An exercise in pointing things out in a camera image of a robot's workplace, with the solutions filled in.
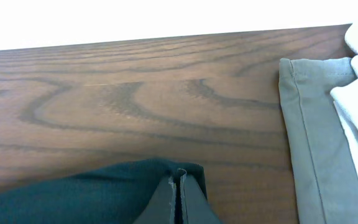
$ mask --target brown wooden surface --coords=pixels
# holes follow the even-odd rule
[[[158,156],[204,166],[224,223],[297,223],[278,61],[348,27],[0,51],[0,190]]]

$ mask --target white wall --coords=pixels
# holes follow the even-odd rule
[[[0,50],[347,24],[355,8],[343,0],[0,1]]]

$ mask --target stitching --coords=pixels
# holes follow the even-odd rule
[[[306,128],[306,123],[305,123],[305,116],[304,116],[304,112],[303,112],[303,108],[302,108],[302,104],[301,104],[301,93],[299,91],[298,84],[296,83],[296,80],[295,80],[295,77],[296,77],[297,74],[295,74],[293,72],[293,65],[292,65],[291,61],[290,61],[290,65],[291,65],[291,75],[293,77],[293,81],[294,81],[294,84],[295,84],[295,87],[296,87],[296,90],[297,90],[298,96],[299,96],[299,107],[300,107],[300,111],[301,111],[303,127],[304,127],[305,133],[306,133],[306,140],[308,141],[308,148],[309,148],[309,154],[310,154],[310,159],[311,159],[311,165],[313,166],[314,178],[316,179],[317,190],[318,190],[318,194],[319,194],[319,197],[320,197],[321,209],[323,211],[323,219],[324,219],[324,223],[327,224],[323,198],[321,197],[320,186],[319,186],[318,181],[317,181],[316,168],[314,166],[313,155],[311,153],[311,148],[310,148],[310,140],[309,140],[309,136],[308,136],[308,132],[307,132],[307,128]]]

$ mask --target wood grain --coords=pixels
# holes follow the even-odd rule
[[[297,223],[278,61],[345,57],[348,27],[0,51],[0,190],[164,157],[224,223]]]

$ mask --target teal fabric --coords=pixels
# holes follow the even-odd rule
[[[128,162],[0,194],[0,223],[133,223],[160,179],[179,168],[196,178],[206,196],[197,164]]]
[[[358,224],[356,170],[329,94],[355,80],[350,61],[280,61],[280,101],[301,224]]]

